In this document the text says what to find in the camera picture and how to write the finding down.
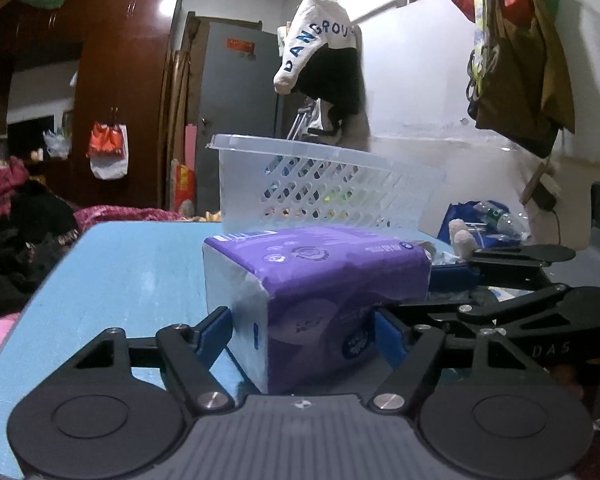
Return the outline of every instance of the black cable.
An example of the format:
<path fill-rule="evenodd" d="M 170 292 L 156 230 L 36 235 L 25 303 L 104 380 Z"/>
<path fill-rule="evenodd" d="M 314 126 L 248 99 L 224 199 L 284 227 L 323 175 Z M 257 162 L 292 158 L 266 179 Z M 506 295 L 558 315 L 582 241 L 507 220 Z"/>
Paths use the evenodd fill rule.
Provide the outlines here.
<path fill-rule="evenodd" d="M 558 218 L 558 213 L 555 212 L 555 209 L 551 209 L 551 212 L 555 216 L 555 222 L 558 224 L 558 245 L 562 245 L 562 233 L 560 232 L 560 219 Z"/>

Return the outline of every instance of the silver bolt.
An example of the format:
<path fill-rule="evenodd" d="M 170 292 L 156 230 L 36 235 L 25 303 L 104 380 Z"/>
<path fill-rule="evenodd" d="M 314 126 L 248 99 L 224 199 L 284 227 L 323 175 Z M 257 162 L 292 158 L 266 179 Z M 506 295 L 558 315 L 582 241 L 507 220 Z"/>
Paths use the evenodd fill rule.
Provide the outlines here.
<path fill-rule="evenodd" d="M 222 392 L 207 392 L 198 396 L 198 404 L 206 410 L 224 408 L 229 403 L 229 397 Z"/>
<path fill-rule="evenodd" d="M 380 394 L 374 398 L 374 405 L 379 410 L 399 410 L 404 406 L 404 398 L 398 394 Z"/>

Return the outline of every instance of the purple tissue package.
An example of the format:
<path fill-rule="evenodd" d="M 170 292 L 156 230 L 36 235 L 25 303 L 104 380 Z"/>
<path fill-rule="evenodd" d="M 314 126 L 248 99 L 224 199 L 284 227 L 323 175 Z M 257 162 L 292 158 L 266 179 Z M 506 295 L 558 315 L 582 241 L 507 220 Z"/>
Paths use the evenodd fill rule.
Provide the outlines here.
<path fill-rule="evenodd" d="M 207 309 L 231 309 L 229 350 L 264 394 L 371 356 L 369 311 L 422 300 L 431 268 L 419 246 L 344 226 L 218 235 L 202 253 Z"/>

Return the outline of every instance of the plastic bottle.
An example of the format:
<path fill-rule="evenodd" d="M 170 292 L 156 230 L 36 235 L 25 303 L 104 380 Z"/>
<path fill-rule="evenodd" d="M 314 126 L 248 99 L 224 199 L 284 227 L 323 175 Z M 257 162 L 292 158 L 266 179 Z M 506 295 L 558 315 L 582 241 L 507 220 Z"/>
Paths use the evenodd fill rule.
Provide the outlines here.
<path fill-rule="evenodd" d="M 525 229 L 517 218 L 493 205 L 491 202 L 487 202 L 486 200 L 478 202 L 474 206 L 474 209 L 480 213 L 485 224 L 503 235 L 523 242 L 527 241 L 531 236 L 531 233 Z"/>

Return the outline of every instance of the translucent white basket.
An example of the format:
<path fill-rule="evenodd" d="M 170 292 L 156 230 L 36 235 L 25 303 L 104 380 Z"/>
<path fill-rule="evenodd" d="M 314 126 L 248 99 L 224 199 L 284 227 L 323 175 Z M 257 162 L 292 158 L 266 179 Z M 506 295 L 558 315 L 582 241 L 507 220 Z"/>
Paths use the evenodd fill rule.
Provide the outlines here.
<path fill-rule="evenodd" d="M 338 223 L 417 229 L 444 178 L 429 166 L 294 140 L 216 135 L 225 232 Z"/>

